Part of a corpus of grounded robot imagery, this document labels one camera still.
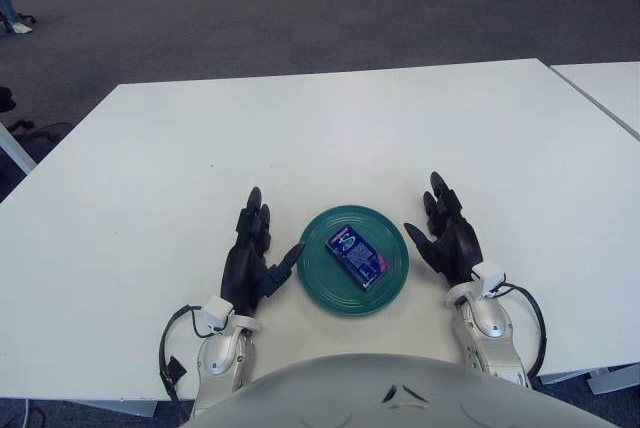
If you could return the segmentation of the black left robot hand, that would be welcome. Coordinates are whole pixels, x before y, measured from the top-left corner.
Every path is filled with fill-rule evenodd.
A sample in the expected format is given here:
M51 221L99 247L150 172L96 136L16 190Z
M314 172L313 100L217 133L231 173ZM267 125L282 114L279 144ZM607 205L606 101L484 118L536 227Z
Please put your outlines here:
M279 264L268 266L265 254L271 244L270 208L254 187L236 225L236 242L224 266L220 296L234 313L254 317L260 301L271 297L291 276L305 243L294 245Z

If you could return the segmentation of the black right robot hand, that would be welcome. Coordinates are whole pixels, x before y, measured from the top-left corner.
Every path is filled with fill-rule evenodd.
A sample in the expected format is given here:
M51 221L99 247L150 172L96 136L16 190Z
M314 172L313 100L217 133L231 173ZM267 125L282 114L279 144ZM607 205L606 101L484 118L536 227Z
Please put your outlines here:
M462 205L437 172L430 175L431 191L423 194L427 228L433 241L416 226L404 228L423 260L442 274L450 287L472 280L473 268L483 261L482 251L472 225L462 215Z

